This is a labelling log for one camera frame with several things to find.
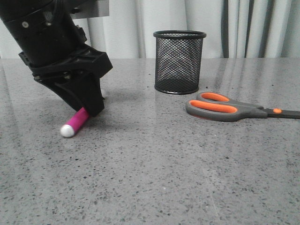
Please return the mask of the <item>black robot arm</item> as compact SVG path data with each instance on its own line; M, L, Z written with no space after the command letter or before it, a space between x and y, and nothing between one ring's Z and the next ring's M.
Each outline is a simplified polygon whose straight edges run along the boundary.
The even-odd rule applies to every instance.
M112 64L74 24L72 14L82 15L84 8L91 8L89 0L3 0L0 18L34 80L73 109L97 116L104 108L100 78Z

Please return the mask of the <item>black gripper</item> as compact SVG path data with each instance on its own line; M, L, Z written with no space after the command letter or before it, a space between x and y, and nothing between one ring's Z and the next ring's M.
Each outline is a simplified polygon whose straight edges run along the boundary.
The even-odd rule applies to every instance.
M105 52L84 44L64 59L43 67L34 66L23 52L19 56L32 71L35 81L52 90L76 111L83 107L90 116L96 117L104 109L99 78L113 68ZM82 75L84 71L90 73L79 82L60 79L75 72Z

